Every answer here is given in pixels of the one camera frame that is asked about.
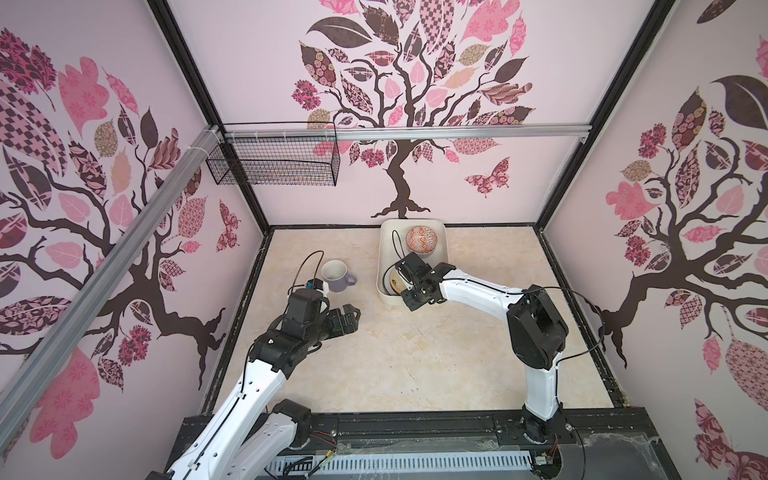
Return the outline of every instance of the orange patterned bowl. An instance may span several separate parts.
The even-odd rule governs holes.
[[[406,245],[419,255],[426,255],[437,247],[437,233],[429,227],[413,227],[406,234]]]

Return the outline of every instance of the wallpaper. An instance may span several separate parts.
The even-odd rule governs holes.
[[[766,15],[680,6],[547,232],[683,478],[768,478]]]
[[[588,123],[649,5],[602,4],[616,14],[615,24],[599,34],[610,41],[578,65],[573,82],[561,81],[573,74],[567,72],[574,66],[567,48],[551,46],[569,35],[592,38],[588,24],[594,19],[582,22],[579,13],[563,25],[570,5],[553,11],[525,0],[225,2],[227,11],[261,28],[231,25],[215,41],[200,34],[203,20],[212,26],[207,7],[180,2],[174,11],[225,121],[305,122],[259,128],[304,127],[307,121],[310,128],[325,128],[326,122],[338,128],[444,127]],[[245,51],[253,46],[246,54],[253,63],[232,68],[228,45]],[[261,65],[276,67],[264,75]],[[254,190],[274,224],[408,216],[533,221],[575,140],[343,141],[336,187]],[[313,154],[323,156],[332,147],[320,142]],[[308,161],[315,158],[307,155]],[[525,176],[512,188],[516,174]],[[285,202],[309,195],[334,207],[306,219],[302,209]],[[446,205],[456,199],[458,205]],[[515,208],[505,208],[510,204]]]
[[[39,5],[28,3],[0,30],[3,386],[204,127],[146,6],[118,5],[116,37],[96,49],[93,7],[59,7],[90,38],[57,12],[30,22],[22,11]],[[3,452],[3,478],[162,468],[199,408],[259,240],[237,189],[198,169]]]

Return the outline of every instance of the wire basket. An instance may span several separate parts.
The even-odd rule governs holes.
[[[228,136],[226,143],[219,144],[207,158],[216,184],[336,186],[341,158],[335,125],[332,122],[259,124],[285,123],[307,124],[317,135],[290,136],[289,132],[272,130]]]

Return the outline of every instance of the pink butterfly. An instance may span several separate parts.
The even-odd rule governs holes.
[[[220,252],[225,248],[234,248],[237,246],[237,234],[235,230],[240,225],[240,221],[237,219],[237,215],[231,214],[229,207],[224,205],[224,202],[219,200],[219,211],[221,212],[221,220],[224,221],[224,232],[219,236],[219,240],[216,242],[216,251]]]
[[[477,187],[478,192],[484,194],[485,197],[488,198],[488,192],[493,190],[494,186],[504,186],[509,188],[509,185],[507,185],[507,182],[509,181],[509,175],[505,173],[507,170],[509,170],[509,157],[506,157],[504,160],[498,162],[498,165],[494,167],[490,176],[486,177],[485,175],[470,175],[464,180],[468,181],[470,185]]]

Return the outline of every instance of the tree mural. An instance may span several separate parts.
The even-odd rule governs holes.
[[[29,78],[44,90],[53,88],[55,71],[46,73],[43,82],[33,69],[36,57],[45,58],[52,69],[50,59],[39,47],[27,55],[28,46],[7,29],[0,36],[0,51],[3,60],[10,59],[0,62],[0,72],[18,87],[0,80],[0,140],[9,173],[0,205],[4,212],[11,212],[0,219],[0,249],[7,252],[0,254],[0,297],[14,292],[24,279],[42,281],[35,284],[35,296],[0,309],[0,334],[12,339],[0,343],[0,355],[25,356],[41,342],[41,338],[25,341],[29,338],[25,336],[55,324],[70,303],[61,296],[65,294],[56,292],[83,288],[147,205],[151,193],[162,185],[160,175],[174,167],[180,148],[175,128],[161,140],[150,109],[140,116],[128,87],[106,71],[111,92],[99,84],[99,68],[86,57],[81,58],[79,70],[66,65],[64,72],[58,72],[61,103],[74,125],[65,146],[54,125],[22,94],[34,91]],[[109,108],[111,98],[116,98],[113,105],[120,108],[116,122],[115,118],[105,120],[108,113],[104,108]],[[82,137],[89,121],[102,121],[92,141]],[[223,336],[217,339],[214,333],[223,309],[203,322],[169,311],[165,303],[165,295],[176,291],[174,278],[184,273],[175,259],[200,247],[191,239],[203,225],[207,201],[194,197],[200,177],[198,169],[131,265],[130,285],[105,303],[85,333],[99,336],[90,357],[108,384],[123,389],[124,368],[146,358],[153,338],[181,334],[197,344],[202,386],[208,349],[221,344]],[[237,244],[234,231],[239,223],[221,202],[220,210],[225,231],[217,250]]]
[[[624,256],[634,266],[619,309],[602,312],[605,335],[624,366],[623,329],[650,289],[671,290],[665,307],[680,309],[681,328],[703,319],[703,357],[712,371],[723,342],[713,321],[716,306],[732,332],[768,340],[768,290],[747,292],[768,289],[768,147],[728,135],[745,131],[731,129],[732,121],[765,138],[768,86],[745,75],[713,83],[725,89],[725,114],[708,107],[697,89],[670,132],[655,124],[641,135],[642,159],[622,171],[631,184],[621,182],[606,196],[628,220],[616,236],[625,239]],[[725,361],[739,387],[768,409],[768,354],[732,334]]]
[[[519,0],[457,0],[474,12],[465,27],[456,26],[454,0],[320,0],[340,15],[323,18],[312,31],[325,35],[336,47],[324,51],[300,43],[310,81],[299,80],[293,99],[310,114],[310,127],[325,127],[333,121],[341,127],[432,127],[456,125],[520,124],[533,108],[513,106],[530,91],[531,83],[512,84],[525,58],[514,58],[525,41],[526,25],[522,15],[512,22],[520,8]],[[457,49],[462,53],[457,57]],[[361,88],[372,92],[373,99]],[[333,107],[318,108],[324,95]],[[397,212],[429,211],[411,199],[411,187],[402,166],[409,158],[432,162],[442,155],[459,162],[462,155],[473,155],[498,145],[491,138],[467,138],[441,145],[434,140],[397,140],[339,142],[340,153],[349,152],[349,163],[358,160],[369,168],[386,165],[386,173],[396,189],[396,198],[374,217]],[[326,148],[319,146],[318,154]],[[502,161],[492,175],[465,178],[478,191],[487,194],[493,187],[506,185],[504,173],[508,162]]]

